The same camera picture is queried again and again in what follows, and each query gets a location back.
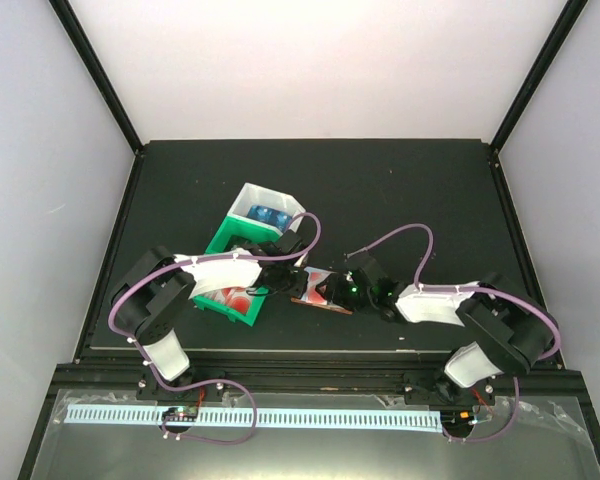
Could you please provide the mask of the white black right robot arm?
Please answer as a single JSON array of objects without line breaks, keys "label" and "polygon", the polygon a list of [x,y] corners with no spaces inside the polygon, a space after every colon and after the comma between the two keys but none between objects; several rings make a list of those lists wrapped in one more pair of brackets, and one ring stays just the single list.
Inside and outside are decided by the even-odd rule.
[{"label": "white black right robot arm", "polygon": [[434,379],[437,396],[456,403],[476,383],[502,374],[521,376],[559,348],[554,318],[537,302],[518,296],[500,274],[459,285],[392,279],[367,252],[352,255],[347,271],[316,286],[327,303],[348,311],[374,312],[389,322],[461,327],[470,342],[453,351]]}]

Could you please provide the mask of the brown leather card holder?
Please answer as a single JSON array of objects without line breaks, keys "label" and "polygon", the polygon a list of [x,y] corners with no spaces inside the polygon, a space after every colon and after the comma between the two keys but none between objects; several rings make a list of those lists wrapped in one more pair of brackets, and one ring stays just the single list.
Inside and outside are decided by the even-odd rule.
[{"label": "brown leather card holder", "polygon": [[341,314],[352,314],[352,311],[346,310],[345,308],[326,300],[318,292],[318,285],[323,283],[332,274],[332,271],[314,267],[306,267],[305,271],[308,273],[306,290],[300,298],[292,298],[291,301],[293,303],[321,308]]}]

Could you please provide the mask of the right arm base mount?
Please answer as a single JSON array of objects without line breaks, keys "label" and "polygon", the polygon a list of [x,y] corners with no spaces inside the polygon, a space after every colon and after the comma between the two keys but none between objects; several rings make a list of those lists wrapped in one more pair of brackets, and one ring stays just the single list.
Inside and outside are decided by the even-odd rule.
[{"label": "right arm base mount", "polygon": [[472,387],[460,387],[441,370],[407,370],[402,381],[407,404],[453,408],[495,404],[494,394],[486,390],[489,382],[485,380]]}]

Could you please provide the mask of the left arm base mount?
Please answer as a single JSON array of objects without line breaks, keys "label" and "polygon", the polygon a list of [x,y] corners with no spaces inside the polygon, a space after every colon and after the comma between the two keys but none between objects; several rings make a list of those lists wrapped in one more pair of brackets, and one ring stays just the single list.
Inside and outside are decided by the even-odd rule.
[{"label": "left arm base mount", "polygon": [[[184,402],[195,403],[202,400],[219,399],[225,389],[221,380],[226,372],[210,367],[190,367],[175,380],[165,380],[150,370],[142,375],[138,382],[136,398],[158,403]],[[182,387],[212,380],[212,383],[198,388],[182,390]]]}]

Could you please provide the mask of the white bin with blue cards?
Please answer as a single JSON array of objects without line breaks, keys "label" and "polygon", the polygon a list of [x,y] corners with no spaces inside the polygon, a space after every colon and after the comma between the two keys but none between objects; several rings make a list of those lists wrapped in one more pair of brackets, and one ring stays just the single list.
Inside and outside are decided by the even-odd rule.
[{"label": "white bin with blue cards", "polygon": [[292,219],[303,212],[305,208],[292,195],[245,183],[227,216],[283,233],[298,228],[299,220],[292,223]]}]

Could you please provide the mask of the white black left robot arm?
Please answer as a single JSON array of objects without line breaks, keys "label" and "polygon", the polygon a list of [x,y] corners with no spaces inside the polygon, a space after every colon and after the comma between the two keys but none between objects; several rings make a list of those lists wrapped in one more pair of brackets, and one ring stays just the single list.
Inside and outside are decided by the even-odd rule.
[{"label": "white black left robot arm", "polygon": [[173,399],[185,398],[193,391],[195,376],[175,332],[181,311],[194,297],[225,288],[265,288],[300,298],[308,273],[299,261],[308,252],[292,230],[275,241],[245,242],[218,254],[173,255],[153,248],[114,289],[109,329],[138,348],[164,392]]}]

